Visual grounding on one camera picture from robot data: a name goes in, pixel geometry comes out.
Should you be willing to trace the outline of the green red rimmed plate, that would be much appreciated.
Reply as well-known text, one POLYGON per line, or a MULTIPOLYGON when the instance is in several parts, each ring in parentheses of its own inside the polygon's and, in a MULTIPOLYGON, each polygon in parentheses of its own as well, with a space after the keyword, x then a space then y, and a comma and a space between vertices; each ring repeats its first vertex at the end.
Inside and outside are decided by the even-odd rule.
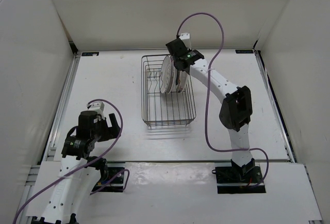
POLYGON ((175 78, 175 89, 176 92, 181 93, 186 86, 189 74, 185 71, 177 71, 176 78, 175 78))

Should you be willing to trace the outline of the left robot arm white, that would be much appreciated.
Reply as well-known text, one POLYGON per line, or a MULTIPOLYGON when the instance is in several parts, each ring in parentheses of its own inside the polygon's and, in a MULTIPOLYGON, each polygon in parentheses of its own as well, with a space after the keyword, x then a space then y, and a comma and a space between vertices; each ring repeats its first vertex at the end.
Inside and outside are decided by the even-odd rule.
POLYGON ((42 214, 32 223, 77 223, 77 212, 97 183, 109 177, 108 162, 91 156, 97 142, 117 139, 120 134, 114 113, 104 117, 101 110, 85 110, 78 117, 78 125, 71 128, 61 151, 59 182, 52 186, 52 194, 42 214))

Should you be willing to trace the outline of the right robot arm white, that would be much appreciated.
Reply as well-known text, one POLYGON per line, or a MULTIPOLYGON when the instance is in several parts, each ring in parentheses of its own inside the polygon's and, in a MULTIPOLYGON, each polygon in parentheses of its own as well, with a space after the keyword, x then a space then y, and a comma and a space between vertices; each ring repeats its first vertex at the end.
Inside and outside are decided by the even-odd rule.
POLYGON ((239 183, 250 177, 250 171, 255 167, 255 160, 250 152, 249 123, 251 121, 252 99, 247 86, 239 87, 216 70, 211 68, 197 50, 186 47, 181 38, 166 44, 169 54, 174 59, 174 66, 179 71, 188 73, 207 87, 207 101, 213 93, 221 104, 219 119, 227 128, 232 148, 226 152, 232 153, 232 178, 239 183))

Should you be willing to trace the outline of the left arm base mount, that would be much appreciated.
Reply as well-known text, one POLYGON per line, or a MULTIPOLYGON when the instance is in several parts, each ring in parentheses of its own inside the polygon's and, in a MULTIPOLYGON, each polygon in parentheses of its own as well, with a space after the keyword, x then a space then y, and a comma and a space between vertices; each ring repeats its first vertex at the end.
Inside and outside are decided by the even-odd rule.
POLYGON ((122 193, 128 183, 130 172, 125 167, 108 167, 108 174, 93 187, 90 195, 95 193, 122 193))

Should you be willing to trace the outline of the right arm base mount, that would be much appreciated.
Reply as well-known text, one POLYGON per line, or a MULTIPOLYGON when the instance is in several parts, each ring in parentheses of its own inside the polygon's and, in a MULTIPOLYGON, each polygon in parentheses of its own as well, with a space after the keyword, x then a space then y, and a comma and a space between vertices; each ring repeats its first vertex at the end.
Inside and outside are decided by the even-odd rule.
POLYGON ((212 170, 216 176, 218 194, 263 194, 266 188, 259 166, 241 177, 232 167, 216 167, 212 170))

